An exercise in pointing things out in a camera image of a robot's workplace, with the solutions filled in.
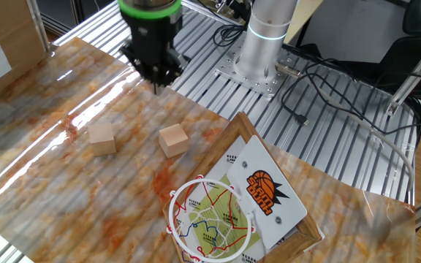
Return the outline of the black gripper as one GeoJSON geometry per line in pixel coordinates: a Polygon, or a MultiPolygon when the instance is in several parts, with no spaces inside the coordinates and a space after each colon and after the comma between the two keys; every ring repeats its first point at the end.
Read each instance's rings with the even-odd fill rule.
{"type": "Polygon", "coordinates": [[[182,14],[164,18],[144,19],[128,17],[131,39],[125,42],[120,51],[141,77],[153,86],[155,95],[180,77],[189,65],[191,58],[175,50],[173,41],[182,29],[182,14]],[[157,84],[159,69],[167,67],[164,81],[157,84]]]}

